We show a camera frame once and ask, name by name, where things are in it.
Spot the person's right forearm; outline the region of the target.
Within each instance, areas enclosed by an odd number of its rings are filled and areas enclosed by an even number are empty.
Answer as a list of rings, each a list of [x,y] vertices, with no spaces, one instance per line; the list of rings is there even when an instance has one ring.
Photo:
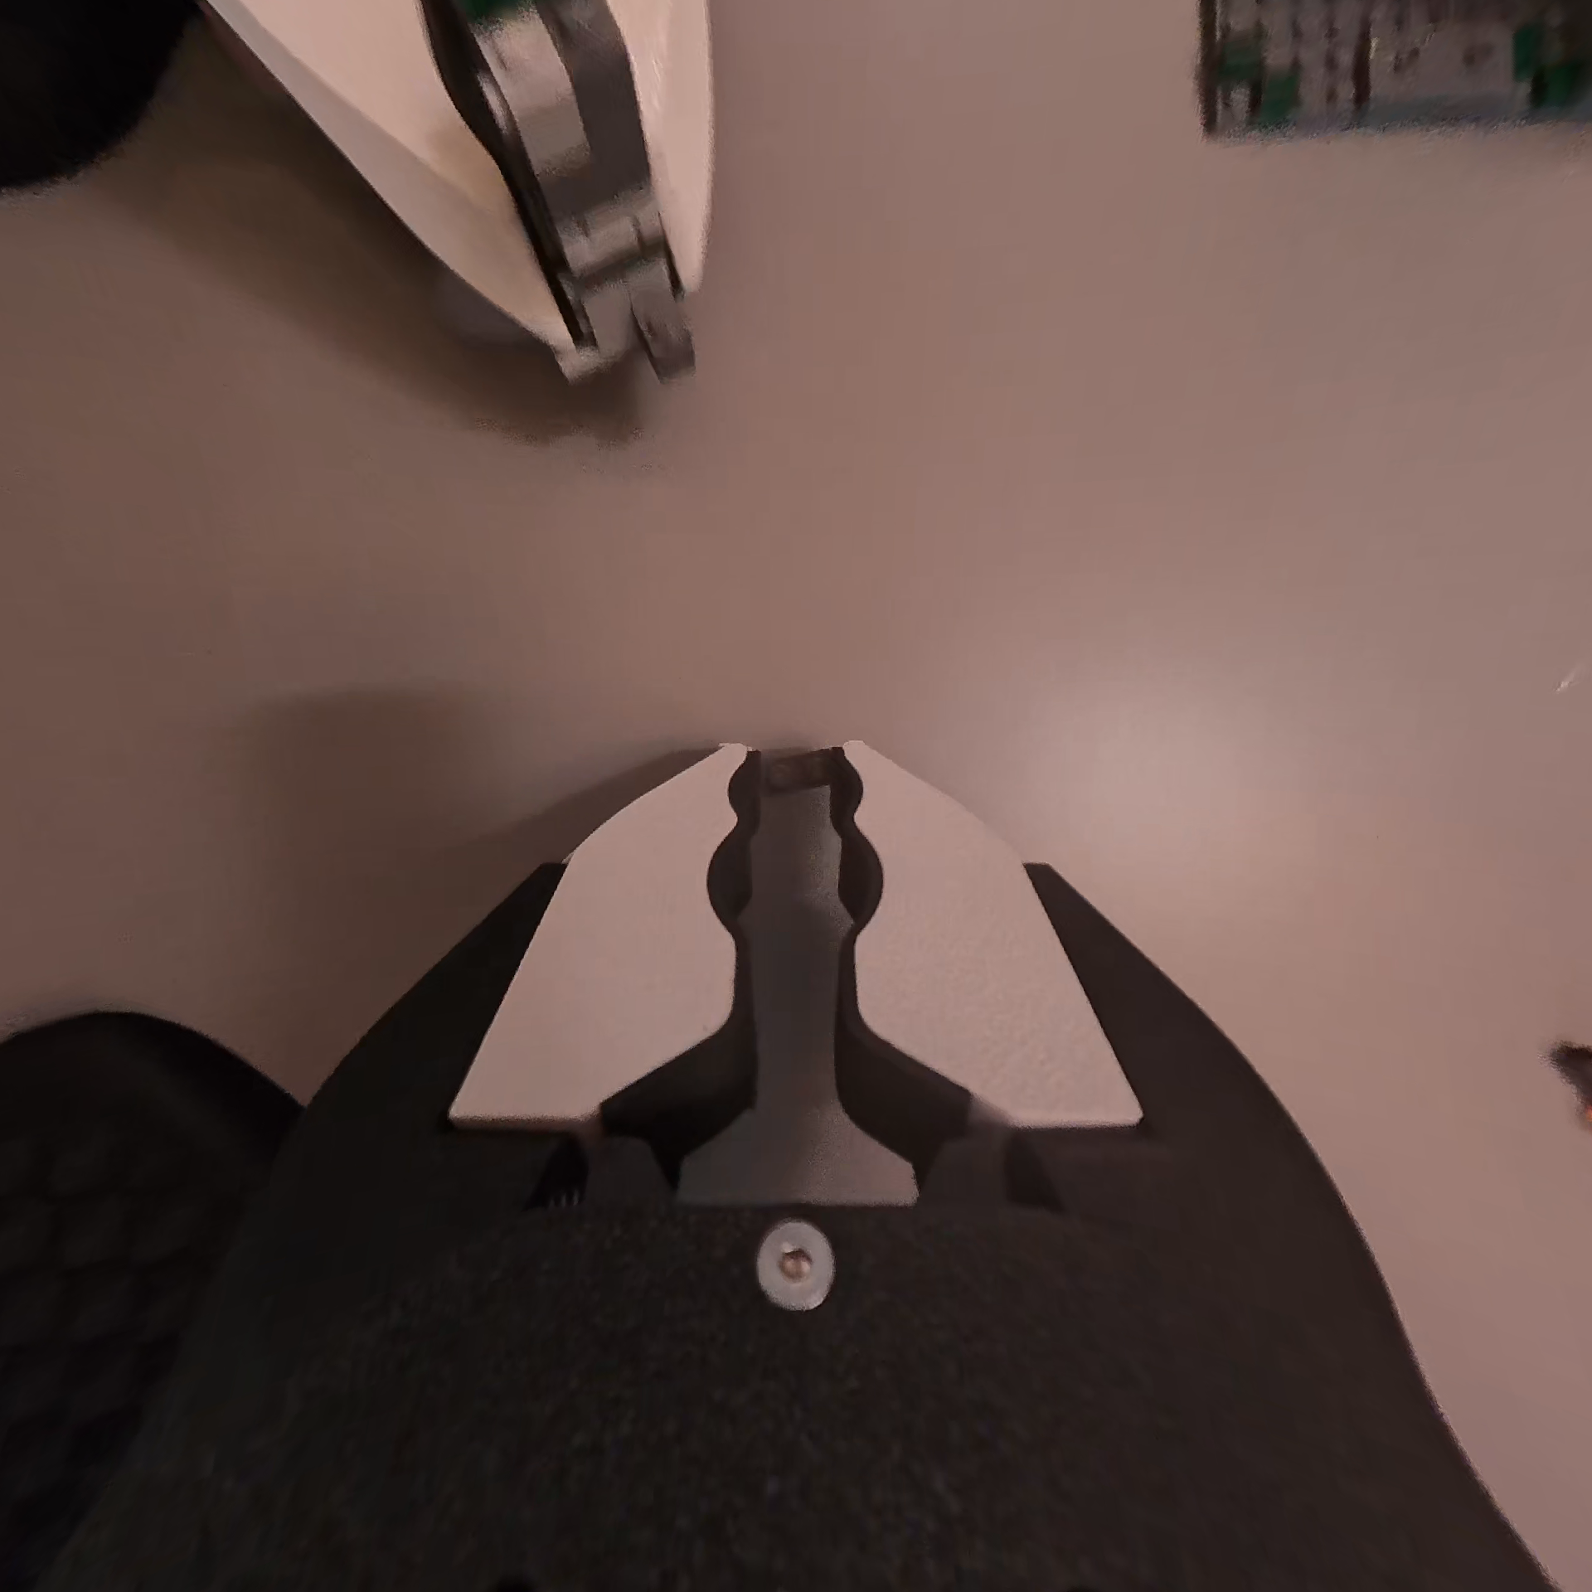
[[[207,1035],[2,1043],[2,1589],[35,1589],[160,1399],[302,1104]]]

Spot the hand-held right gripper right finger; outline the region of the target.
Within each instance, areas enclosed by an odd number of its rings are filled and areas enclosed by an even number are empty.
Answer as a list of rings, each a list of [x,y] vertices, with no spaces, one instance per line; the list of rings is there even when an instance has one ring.
[[[1039,1185],[1141,1149],[1145,1109],[1020,854],[869,747],[834,751],[850,916],[834,1081],[914,1185]]]

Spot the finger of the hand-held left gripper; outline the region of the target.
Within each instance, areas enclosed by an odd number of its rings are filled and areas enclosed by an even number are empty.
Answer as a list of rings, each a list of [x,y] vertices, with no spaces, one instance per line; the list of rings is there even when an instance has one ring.
[[[613,207],[651,186],[685,294],[704,283],[711,222],[713,73],[706,3],[548,4],[584,158],[554,183],[560,205]]]
[[[211,3],[385,207],[459,283],[588,363],[554,304],[510,190],[457,113],[414,3]]]

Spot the grey brick pillar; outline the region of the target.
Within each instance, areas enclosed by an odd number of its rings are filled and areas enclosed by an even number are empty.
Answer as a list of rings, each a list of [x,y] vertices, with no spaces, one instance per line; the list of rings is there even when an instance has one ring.
[[[607,3],[423,3],[431,58],[508,188],[579,368],[696,366],[687,279]]]

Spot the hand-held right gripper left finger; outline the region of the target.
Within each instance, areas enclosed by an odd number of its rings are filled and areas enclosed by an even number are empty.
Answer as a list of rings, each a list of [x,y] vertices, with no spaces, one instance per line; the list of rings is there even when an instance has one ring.
[[[565,859],[452,1128],[639,1142],[679,1185],[755,1106],[743,916],[762,797],[764,757],[724,744]]]

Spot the grey baseplate brick building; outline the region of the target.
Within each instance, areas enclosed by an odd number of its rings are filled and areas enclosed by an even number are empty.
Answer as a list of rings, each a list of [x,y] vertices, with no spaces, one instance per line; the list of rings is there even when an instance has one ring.
[[[1206,3],[1204,135],[1585,126],[1589,3]]]

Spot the person's left forearm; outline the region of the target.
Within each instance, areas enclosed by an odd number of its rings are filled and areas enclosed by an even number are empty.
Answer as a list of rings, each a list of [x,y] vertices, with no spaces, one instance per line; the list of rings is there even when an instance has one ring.
[[[143,120],[196,3],[4,3],[2,190],[90,169]]]

